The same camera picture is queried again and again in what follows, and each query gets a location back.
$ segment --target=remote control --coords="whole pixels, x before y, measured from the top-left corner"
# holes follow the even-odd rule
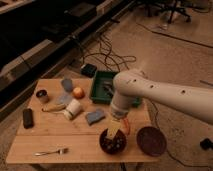
[[[33,123],[33,111],[30,108],[23,110],[23,126],[25,129],[32,128]]]

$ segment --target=white cup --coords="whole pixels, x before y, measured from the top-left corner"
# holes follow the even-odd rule
[[[72,99],[64,110],[64,115],[67,119],[71,120],[75,118],[82,110],[83,106],[81,105],[81,103],[76,99]]]

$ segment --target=brown cup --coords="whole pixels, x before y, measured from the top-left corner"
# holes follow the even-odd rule
[[[36,97],[42,104],[45,104],[49,101],[49,96],[46,90],[39,90],[36,92]]]

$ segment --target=sponge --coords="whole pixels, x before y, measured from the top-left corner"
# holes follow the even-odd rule
[[[102,109],[96,109],[96,111],[90,112],[86,115],[86,120],[90,126],[96,122],[99,122],[100,120],[104,118],[105,118],[105,113]]]

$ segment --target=fork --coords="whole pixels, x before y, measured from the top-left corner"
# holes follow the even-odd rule
[[[56,151],[46,151],[46,152],[37,152],[35,153],[34,155],[35,156],[43,156],[43,155],[47,155],[47,154],[53,154],[53,153],[58,153],[58,154],[65,154],[68,152],[68,148],[61,148],[61,149],[58,149]]]

